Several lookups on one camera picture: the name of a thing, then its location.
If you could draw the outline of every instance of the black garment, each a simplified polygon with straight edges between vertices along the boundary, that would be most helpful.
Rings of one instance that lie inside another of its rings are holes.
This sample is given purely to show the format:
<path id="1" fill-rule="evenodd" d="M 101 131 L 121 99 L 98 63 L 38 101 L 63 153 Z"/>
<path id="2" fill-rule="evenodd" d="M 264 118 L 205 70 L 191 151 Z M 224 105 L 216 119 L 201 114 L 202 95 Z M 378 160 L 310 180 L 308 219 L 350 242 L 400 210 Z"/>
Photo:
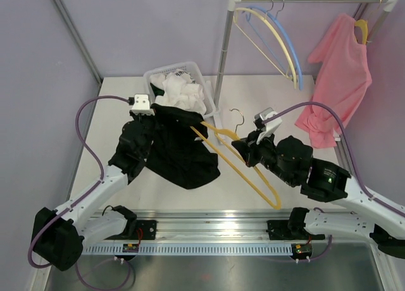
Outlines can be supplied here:
<path id="1" fill-rule="evenodd" d="M 146 167 L 185 189 L 194 189 L 212 182 L 220 176 L 218 155 L 210 153 L 197 134 L 205 137 L 208 131 L 200 124 L 203 117 L 171 106 L 152 104 L 157 120 L 154 142 Z"/>
<path id="2" fill-rule="evenodd" d="M 152 83 L 151 83 L 151 88 L 152 88 L 152 91 L 153 91 L 153 94 L 155 97 L 163 96 L 165 94 L 164 90 L 159 89 L 157 86 L 153 85 Z"/>

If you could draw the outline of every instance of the metal floor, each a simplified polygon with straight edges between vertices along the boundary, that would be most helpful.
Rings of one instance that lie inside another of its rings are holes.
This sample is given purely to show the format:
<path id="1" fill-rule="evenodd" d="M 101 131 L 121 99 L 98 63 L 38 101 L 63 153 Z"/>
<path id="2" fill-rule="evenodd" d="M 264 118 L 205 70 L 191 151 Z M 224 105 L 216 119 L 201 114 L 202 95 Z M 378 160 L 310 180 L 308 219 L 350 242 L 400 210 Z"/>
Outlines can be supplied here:
<path id="1" fill-rule="evenodd" d="M 325 245 L 315 244 L 315 254 Z M 119 262 L 106 256 L 83 256 L 80 272 L 92 286 L 109 289 L 127 275 Z M 377 291 L 382 282 L 366 244 L 333 244 L 329 253 L 312 263 L 295 264 L 289 257 L 256 256 L 138 256 L 122 290 L 128 291 Z M 53 269 L 46 291 L 84 291 L 74 268 Z"/>

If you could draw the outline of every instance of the white table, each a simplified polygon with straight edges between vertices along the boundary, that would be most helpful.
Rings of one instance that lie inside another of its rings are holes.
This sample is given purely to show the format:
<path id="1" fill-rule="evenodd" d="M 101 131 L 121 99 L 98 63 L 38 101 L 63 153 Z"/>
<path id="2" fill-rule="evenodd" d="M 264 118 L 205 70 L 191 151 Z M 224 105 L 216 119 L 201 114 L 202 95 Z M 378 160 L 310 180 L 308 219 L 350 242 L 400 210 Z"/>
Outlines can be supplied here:
<path id="1" fill-rule="evenodd" d="M 206 77 L 215 83 L 215 77 Z M 223 80 L 220 107 L 224 128 L 234 130 L 241 121 L 240 114 L 229 109 L 237 108 L 245 116 L 246 122 L 238 128 L 239 137 L 253 131 L 252 123 L 255 114 L 271 106 L 280 112 L 299 102 L 307 101 L 312 95 L 314 82 L 312 76 L 303 77 L 304 90 L 294 90 L 291 81 L 283 76 L 225 76 Z M 144 85 L 142 77 L 109 77 L 105 78 L 100 95 L 133 96 L 135 88 Z M 100 157 L 104 164 L 115 152 L 122 126 L 131 120 L 129 107 L 123 102 L 102 100 L 97 103 L 87 136 L 87 143 Z M 289 135 L 309 144 L 308 134 L 295 127 L 294 122 L 301 110 L 295 110 L 283 117 L 283 123 L 276 131 L 276 142 Z M 212 142 L 218 144 L 210 134 Z M 245 167 L 225 147 L 220 149 L 250 178 L 271 200 L 270 191 L 262 184 L 251 168 Z M 333 148 L 316 149 L 314 157 L 337 163 Z M 263 167 L 262 172 L 276 188 L 282 200 L 283 209 L 302 206 L 313 208 L 319 206 L 327 210 L 338 210 L 332 204 L 311 201 L 299 193 L 299 188 L 292 189 Z M 223 160 L 219 158 L 221 176 L 215 181 L 194 190 L 185 190 L 174 185 L 147 168 L 124 190 L 115 194 L 106 204 L 123 205 L 129 209 L 153 211 L 201 211 L 201 210 L 269 210 L 271 207 L 253 191 Z M 78 171 L 73 184 L 72 195 L 75 195 L 99 175 L 99 168 L 87 151 L 80 159 Z"/>

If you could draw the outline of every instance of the white cloth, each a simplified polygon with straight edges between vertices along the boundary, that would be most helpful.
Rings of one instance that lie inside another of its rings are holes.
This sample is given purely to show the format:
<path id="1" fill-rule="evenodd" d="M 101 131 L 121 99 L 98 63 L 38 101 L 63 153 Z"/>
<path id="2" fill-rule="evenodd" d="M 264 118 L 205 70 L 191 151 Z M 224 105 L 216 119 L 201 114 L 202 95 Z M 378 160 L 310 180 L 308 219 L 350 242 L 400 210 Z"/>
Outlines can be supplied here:
<path id="1" fill-rule="evenodd" d="M 151 83 L 165 91 L 163 96 L 157 96 L 155 103 L 162 106 L 175 106 L 186 111 L 197 112 L 204 115 L 207 108 L 204 104 L 204 92 L 202 85 L 196 84 L 196 81 L 189 73 L 176 70 L 174 73 L 167 74 L 161 82 L 162 75 L 155 74 Z"/>
<path id="2" fill-rule="evenodd" d="M 165 81 L 166 75 L 159 73 L 153 74 L 149 77 L 149 81 L 157 88 L 163 90 L 163 81 Z"/>

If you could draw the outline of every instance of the white plastic housing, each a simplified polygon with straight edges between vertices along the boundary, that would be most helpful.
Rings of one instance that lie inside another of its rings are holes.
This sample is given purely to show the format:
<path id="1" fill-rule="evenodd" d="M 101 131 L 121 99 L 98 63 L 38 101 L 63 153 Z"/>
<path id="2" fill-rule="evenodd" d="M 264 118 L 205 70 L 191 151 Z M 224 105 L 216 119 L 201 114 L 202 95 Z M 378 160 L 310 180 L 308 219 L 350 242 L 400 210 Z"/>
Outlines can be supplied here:
<path id="1" fill-rule="evenodd" d="M 272 112 L 268 113 L 263 120 L 266 120 L 277 114 L 278 113 L 276 111 L 272 111 Z M 263 138 L 269 137 L 272 133 L 274 133 L 275 130 L 281 125 L 282 122 L 283 121 L 282 121 L 281 117 L 278 117 L 277 119 L 274 119 L 271 122 L 266 123 L 266 130 L 259 134 L 259 137 L 258 137 L 256 143 L 259 144 Z"/>
<path id="2" fill-rule="evenodd" d="M 328 214 L 310 211 L 305 216 L 305 230 L 310 234 L 336 235 L 371 241 L 374 223 L 358 215 Z"/>
<path id="3" fill-rule="evenodd" d="M 92 182 L 88 187 L 84 188 L 79 194 L 64 204 L 56 208 L 57 214 L 70 209 L 73 202 L 77 201 L 84 193 L 86 193 L 95 183 Z M 105 168 L 105 178 L 94 191 L 77 204 L 70 212 L 62 216 L 64 220 L 73 220 L 73 225 L 79 231 L 89 220 L 90 216 L 96 212 L 112 195 L 124 189 L 128 185 L 127 175 L 121 172 L 121 169 L 116 166 L 107 166 Z"/>
<path id="4" fill-rule="evenodd" d="M 405 218 L 386 207 L 379 205 L 375 200 L 368 198 L 354 176 L 347 179 L 345 191 L 347 192 L 347 197 L 345 199 L 333 201 L 332 204 L 345 207 L 350 211 L 360 214 L 363 218 L 367 218 L 368 221 L 382 227 L 396 239 L 405 239 Z M 384 201 L 402 212 L 405 212 L 404 206 L 397 204 L 370 189 L 369 191 L 374 197 L 379 198 L 381 201 Z"/>
<path id="5" fill-rule="evenodd" d="M 151 109 L 149 95 L 136 94 L 134 97 L 134 105 L 131 108 L 131 112 L 133 112 L 133 114 L 154 115 L 154 111 L 153 109 Z"/>
<path id="6" fill-rule="evenodd" d="M 121 234 L 126 224 L 127 220 L 124 215 L 115 211 L 110 211 L 102 217 L 88 221 L 81 230 L 77 231 L 79 235 L 84 236 L 83 249 L 112 235 Z"/>

